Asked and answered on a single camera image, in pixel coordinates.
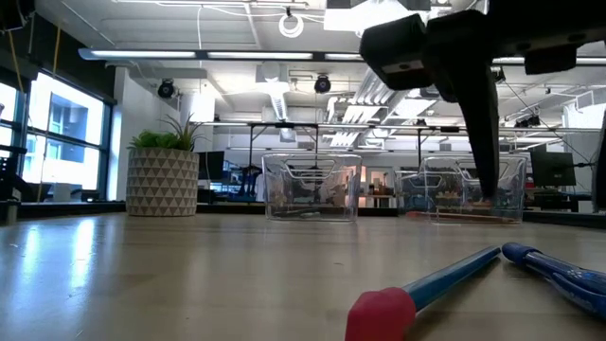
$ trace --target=wooden table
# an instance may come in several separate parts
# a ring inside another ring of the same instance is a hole
[[[365,290],[491,244],[606,271],[606,234],[548,224],[268,222],[124,214],[0,229],[0,340],[343,340]],[[606,325],[501,260],[423,311],[409,340],[604,340]]]

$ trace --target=white geometric planter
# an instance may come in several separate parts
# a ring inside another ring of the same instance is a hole
[[[133,216],[183,217],[198,205],[197,153],[162,148],[129,154],[126,211]]]

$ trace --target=transparent container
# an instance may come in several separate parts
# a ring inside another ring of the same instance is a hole
[[[520,223],[526,163],[522,156],[502,156],[496,197],[487,200],[482,195],[472,157],[423,159],[419,173],[425,178],[427,214],[440,223]]]
[[[398,213],[425,212],[425,176],[416,171],[396,171],[396,197]]]
[[[263,155],[267,218],[354,222],[361,167],[350,154]]]

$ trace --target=potted plant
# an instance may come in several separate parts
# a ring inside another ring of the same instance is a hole
[[[196,130],[191,115],[182,126],[162,120],[174,133],[143,131],[133,137],[129,154],[126,210],[129,215],[181,217],[196,213],[199,155],[193,153]]]

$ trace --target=black camera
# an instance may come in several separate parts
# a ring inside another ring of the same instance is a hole
[[[313,86],[316,94],[326,94],[330,91],[330,81],[329,76],[320,75],[318,76],[318,80],[315,81],[315,85]]]
[[[493,59],[524,57],[528,75],[560,72],[576,66],[580,46],[605,38],[599,2],[491,0],[487,13],[462,10],[427,25],[414,14],[370,27],[360,55],[392,90],[434,85],[445,101],[459,103],[482,192],[491,198],[499,178],[495,81],[505,81],[492,75]]]
[[[174,80],[162,80],[162,84],[158,88],[158,96],[161,99],[173,99],[176,95]]]

